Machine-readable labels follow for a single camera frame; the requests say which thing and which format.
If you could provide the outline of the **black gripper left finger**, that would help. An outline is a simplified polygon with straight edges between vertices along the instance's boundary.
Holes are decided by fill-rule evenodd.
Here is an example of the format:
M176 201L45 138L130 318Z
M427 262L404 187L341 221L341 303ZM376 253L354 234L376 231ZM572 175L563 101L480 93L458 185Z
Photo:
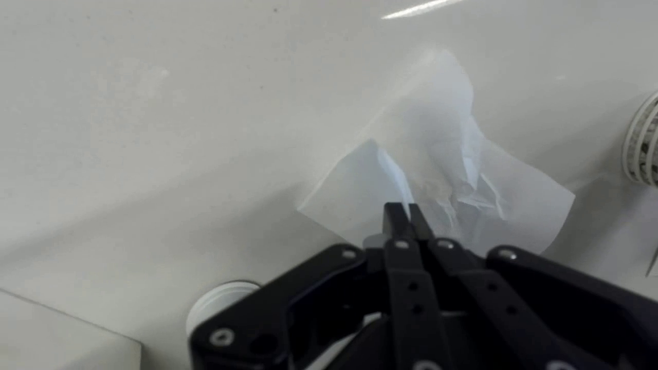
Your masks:
M384 242L330 245L194 329L194 370L449 370L417 205L383 210Z

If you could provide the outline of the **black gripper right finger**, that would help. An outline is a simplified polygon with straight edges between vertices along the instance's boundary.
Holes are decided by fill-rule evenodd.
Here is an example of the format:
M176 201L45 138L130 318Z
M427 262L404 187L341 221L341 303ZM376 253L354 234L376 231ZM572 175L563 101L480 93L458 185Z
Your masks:
M653 300L511 245L477 258L409 214L438 305L501 370L658 370Z

